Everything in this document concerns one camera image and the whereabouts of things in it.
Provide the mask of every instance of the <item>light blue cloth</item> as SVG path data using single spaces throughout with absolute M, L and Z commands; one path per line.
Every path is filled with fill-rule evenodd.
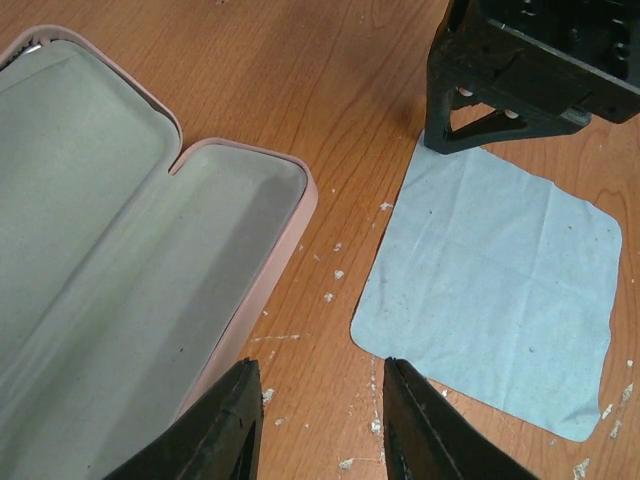
M 617 222 L 482 149 L 418 142 L 355 343 L 573 441 L 599 418 Z

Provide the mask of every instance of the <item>wood grain surface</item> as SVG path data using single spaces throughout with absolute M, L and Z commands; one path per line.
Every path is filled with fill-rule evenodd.
M 40 23 L 78 31 L 176 113 L 186 144 L 222 136 L 310 166 L 317 212 L 241 353 L 260 361 L 263 387 L 274 390 L 260 479 L 386 478 L 382 432 L 372 431 L 382 412 L 382 361 L 354 345 L 349 327 L 392 213 L 380 205 L 395 201 L 423 128 L 425 63 L 445 7 L 445 0 L 0 2 L 0 45 Z M 573 469 L 586 459 L 588 479 L 640 478 L 640 393 L 622 402 L 640 369 L 639 128 L 638 119 L 620 126 L 595 119 L 573 137 L 489 148 L 593 202 L 624 235 L 600 392 L 602 410 L 613 404 L 613 411 L 587 442 L 448 396 L 542 478 L 582 478 Z

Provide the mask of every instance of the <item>square fabric cloth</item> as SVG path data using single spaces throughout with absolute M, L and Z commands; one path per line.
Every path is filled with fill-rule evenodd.
M 356 311 L 355 343 L 556 435 L 599 418 L 617 222 L 482 149 L 418 142 Z

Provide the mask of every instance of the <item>brown wooden surface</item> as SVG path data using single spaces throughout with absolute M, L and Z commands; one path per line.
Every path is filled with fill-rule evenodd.
M 165 102 L 187 144 L 223 136 L 311 167 L 316 215 L 242 352 L 259 359 L 264 388 L 275 390 L 261 479 L 386 478 L 382 437 L 371 430 L 382 411 L 382 362 L 353 344 L 349 327 L 391 215 L 380 204 L 394 202 L 423 126 L 425 60 L 444 8 L 444 0 L 0 2 L 0 45 L 34 24 L 62 24 Z M 614 410 L 590 440 L 555 439 L 462 395 L 448 397 L 543 478 L 572 479 L 586 458 L 587 478 L 640 478 L 638 393 L 620 407 L 640 368 L 639 128 L 639 120 L 594 120 L 570 138 L 490 148 L 594 202 L 624 234 L 600 394 L 602 409 Z M 336 281 L 338 269 L 345 275 Z M 292 335 L 300 338 L 265 338 Z M 612 439 L 616 420 L 622 425 Z

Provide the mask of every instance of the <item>wooden table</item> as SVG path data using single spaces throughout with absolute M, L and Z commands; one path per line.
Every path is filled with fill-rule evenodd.
M 206 136 L 304 159 L 320 202 L 241 356 L 260 361 L 261 479 L 383 479 L 382 362 L 349 327 L 423 127 L 425 62 L 444 0 L 5 0 L 0 45 L 38 23 L 87 36 Z M 573 444 L 451 393 L 481 432 L 544 478 L 640 478 L 640 402 L 620 408 L 640 357 L 640 120 L 491 151 L 613 215 L 624 246 L 600 402 L 611 415 Z M 334 272 L 344 277 L 336 280 Z M 331 293 L 332 301 L 325 295 Z M 627 366 L 637 360 L 638 368 Z M 610 438 L 615 421 L 617 438 Z M 344 460 L 350 468 L 340 469 Z

